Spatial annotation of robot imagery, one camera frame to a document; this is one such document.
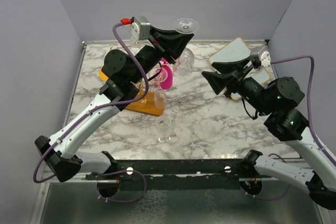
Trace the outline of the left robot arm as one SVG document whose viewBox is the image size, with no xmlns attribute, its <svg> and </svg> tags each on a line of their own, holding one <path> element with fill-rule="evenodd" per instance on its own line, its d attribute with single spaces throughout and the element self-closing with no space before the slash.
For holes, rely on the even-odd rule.
<svg viewBox="0 0 336 224">
<path fill-rule="evenodd" d="M 104 179 L 115 175 L 116 166 L 108 152 L 82 153 L 79 148 L 107 120 L 143 99 L 149 91 L 148 72 L 162 59 L 174 64 L 194 36 L 192 31 L 163 30 L 146 24 L 138 30 L 145 31 L 148 43 L 133 54 L 117 32 L 133 23 L 118 22 L 112 27 L 124 50 L 113 49 L 106 54 L 101 71 L 108 79 L 89 105 L 58 132 L 35 140 L 41 154 L 39 162 L 45 162 L 53 173 L 51 178 L 56 177 L 59 182 L 78 173 L 98 173 Z"/>
</svg>

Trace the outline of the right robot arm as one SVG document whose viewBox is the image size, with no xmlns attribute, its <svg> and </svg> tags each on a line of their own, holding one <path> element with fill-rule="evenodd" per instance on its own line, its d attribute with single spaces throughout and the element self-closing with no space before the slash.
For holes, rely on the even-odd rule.
<svg viewBox="0 0 336 224">
<path fill-rule="evenodd" d="M 300 188 L 316 204 L 335 210 L 335 156 L 328 151 L 311 129 L 311 122 L 297 106 L 305 97 L 292 77 L 283 77 L 263 87 L 249 73 L 270 66 L 270 60 L 249 57 L 237 62 L 214 62 L 214 72 L 202 71 L 215 94 L 238 93 L 258 116 L 266 116 L 267 130 L 293 148 L 309 169 L 291 166 L 251 150 L 241 162 L 246 177 L 265 175 Z"/>
</svg>

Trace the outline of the clear flute glass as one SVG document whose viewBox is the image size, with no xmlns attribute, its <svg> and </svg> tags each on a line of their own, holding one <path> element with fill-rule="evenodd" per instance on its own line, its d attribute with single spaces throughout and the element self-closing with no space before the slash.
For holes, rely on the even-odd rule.
<svg viewBox="0 0 336 224">
<path fill-rule="evenodd" d="M 154 80 L 154 78 L 160 74 L 161 69 L 162 67 L 155 66 L 148 73 L 149 84 L 155 86 L 154 104 L 155 104 L 155 107 L 158 109 L 164 109 L 167 103 L 167 96 L 166 96 L 165 91 L 160 87 L 160 83 L 156 83 Z"/>
</svg>

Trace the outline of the yellow plastic wine glass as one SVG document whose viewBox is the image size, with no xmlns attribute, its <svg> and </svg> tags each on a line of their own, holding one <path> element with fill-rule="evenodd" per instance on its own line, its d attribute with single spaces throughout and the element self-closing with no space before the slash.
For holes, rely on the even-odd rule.
<svg viewBox="0 0 336 224">
<path fill-rule="evenodd" d="M 109 78 L 103 73 L 102 68 L 99 70 L 99 78 L 102 81 L 107 81 Z"/>
</svg>

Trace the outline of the pink plastic wine glass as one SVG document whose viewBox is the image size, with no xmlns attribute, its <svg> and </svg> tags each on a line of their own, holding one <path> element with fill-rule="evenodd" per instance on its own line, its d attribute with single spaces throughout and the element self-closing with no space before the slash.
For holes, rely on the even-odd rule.
<svg viewBox="0 0 336 224">
<path fill-rule="evenodd" d="M 173 85 L 173 72 L 168 62 L 165 59 L 161 59 L 161 72 L 160 74 L 154 78 L 156 83 L 160 83 L 160 87 L 163 90 L 168 90 Z"/>
</svg>

